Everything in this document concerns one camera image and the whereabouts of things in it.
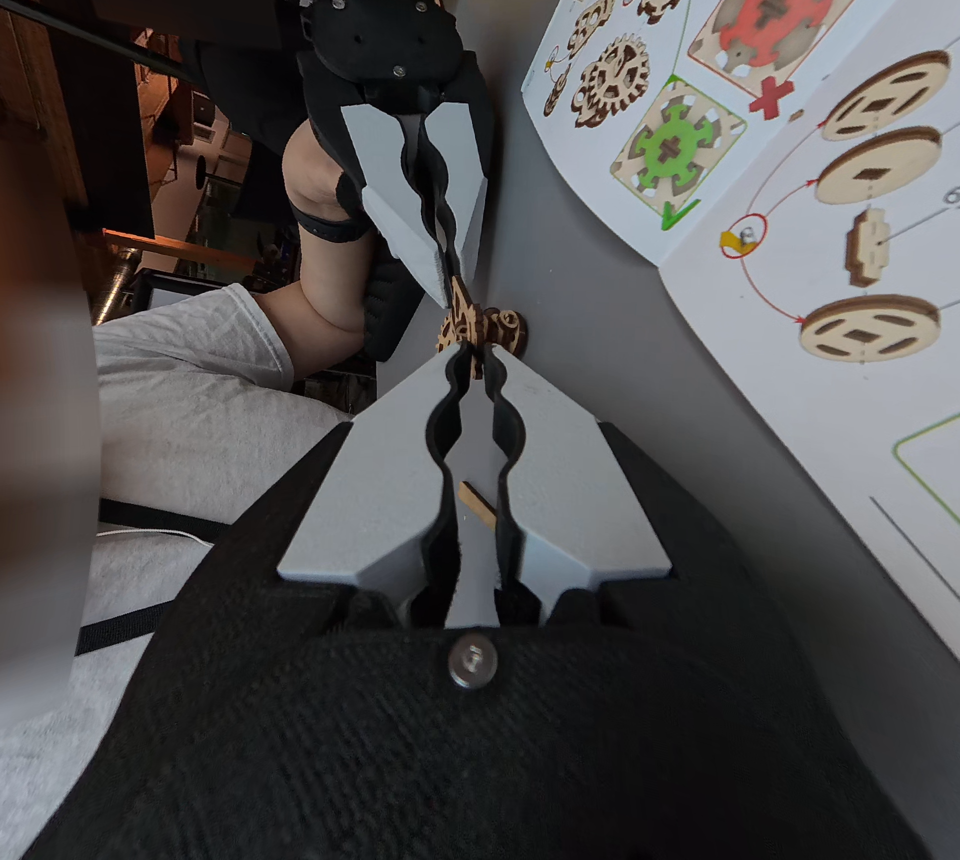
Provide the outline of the grey desk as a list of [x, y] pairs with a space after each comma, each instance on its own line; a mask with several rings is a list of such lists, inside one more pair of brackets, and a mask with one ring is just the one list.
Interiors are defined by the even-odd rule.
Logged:
[[958, 858], [958, 662], [678, 313], [653, 265], [570, 190], [522, 101], [559, 0], [455, 6], [493, 96], [476, 286], [527, 319], [524, 358], [614, 422], [729, 530], [837, 717], [937, 858]]

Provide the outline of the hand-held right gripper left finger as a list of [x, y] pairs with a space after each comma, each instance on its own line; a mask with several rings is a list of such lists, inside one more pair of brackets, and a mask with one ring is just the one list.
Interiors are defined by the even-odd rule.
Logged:
[[447, 610], [460, 572], [445, 457], [461, 434], [471, 383], [467, 342], [438, 352], [349, 425], [278, 563], [289, 581], [338, 583], [396, 606]]

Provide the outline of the person's left hand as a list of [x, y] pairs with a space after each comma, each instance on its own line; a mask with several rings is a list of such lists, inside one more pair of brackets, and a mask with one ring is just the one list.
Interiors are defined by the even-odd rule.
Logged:
[[350, 217], [337, 197], [342, 167], [319, 145], [309, 119], [286, 142], [282, 175], [292, 205], [301, 212], [331, 222]]

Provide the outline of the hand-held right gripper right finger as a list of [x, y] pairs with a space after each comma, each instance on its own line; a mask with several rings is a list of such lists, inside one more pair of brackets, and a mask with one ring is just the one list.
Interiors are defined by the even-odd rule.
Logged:
[[551, 612], [568, 590], [666, 578], [670, 560], [594, 416], [507, 350], [485, 349], [498, 474], [499, 612]]

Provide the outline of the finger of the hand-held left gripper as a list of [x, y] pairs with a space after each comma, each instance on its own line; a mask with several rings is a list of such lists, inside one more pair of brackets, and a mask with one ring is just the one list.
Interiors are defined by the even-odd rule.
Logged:
[[442, 247], [453, 246], [464, 283], [474, 282], [488, 187], [469, 111], [466, 103], [444, 102], [424, 124], [427, 137], [447, 168], [445, 198], [455, 222], [451, 236], [442, 232], [438, 221], [432, 232], [439, 236]]
[[368, 104], [343, 107], [342, 114], [364, 175], [361, 197], [366, 214], [386, 239], [391, 255], [439, 306], [450, 307], [451, 275], [444, 263], [452, 257], [454, 213], [446, 196], [435, 195], [439, 215], [425, 223], [422, 196], [401, 165], [402, 124]]

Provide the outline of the person in white shirt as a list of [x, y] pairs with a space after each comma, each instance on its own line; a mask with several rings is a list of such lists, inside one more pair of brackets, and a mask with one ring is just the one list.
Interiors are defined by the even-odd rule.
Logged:
[[[352, 356], [363, 331], [299, 283], [240, 285], [93, 329], [102, 497], [232, 524], [345, 415], [294, 382]], [[90, 761], [150, 641], [74, 660], [64, 698], [2, 727], [1, 856], [19, 858]]]

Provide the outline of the wooden lever part with holes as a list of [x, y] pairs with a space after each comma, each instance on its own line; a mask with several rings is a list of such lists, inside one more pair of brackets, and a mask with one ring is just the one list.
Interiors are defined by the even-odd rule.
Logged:
[[[483, 311], [484, 309], [473, 302], [461, 277], [454, 275], [450, 280], [451, 304], [450, 312], [454, 318], [464, 317], [470, 327], [470, 344], [473, 350], [473, 357], [470, 366], [471, 379], [480, 380], [483, 378], [483, 348], [485, 344]], [[458, 489], [458, 496], [462, 503], [481, 520], [481, 522], [490, 530], [497, 529], [497, 512], [494, 506], [491, 506], [486, 498], [480, 494], [470, 482], [462, 481]]]

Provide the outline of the assembly instruction booklet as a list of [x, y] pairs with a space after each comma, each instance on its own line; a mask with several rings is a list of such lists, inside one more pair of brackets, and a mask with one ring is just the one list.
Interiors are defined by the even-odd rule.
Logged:
[[959, 0], [559, 0], [546, 152], [958, 655]]

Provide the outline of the wooden hub with axle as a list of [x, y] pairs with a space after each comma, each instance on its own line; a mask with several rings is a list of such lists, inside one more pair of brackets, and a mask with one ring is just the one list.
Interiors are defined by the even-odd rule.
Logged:
[[514, 310], [488, 307], [483, 311], [484, 344], [498, 345], [522, 358], [527, 344], [527, 325]]

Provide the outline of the person's left forearm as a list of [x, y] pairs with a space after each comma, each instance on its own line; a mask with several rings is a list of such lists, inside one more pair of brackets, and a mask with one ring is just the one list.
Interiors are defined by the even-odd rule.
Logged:
[[335, 366], [364, 343], [364, 297], [376, 238], [334, 243], [299, 228], [299, 279], [255, 296], [298, 381]]

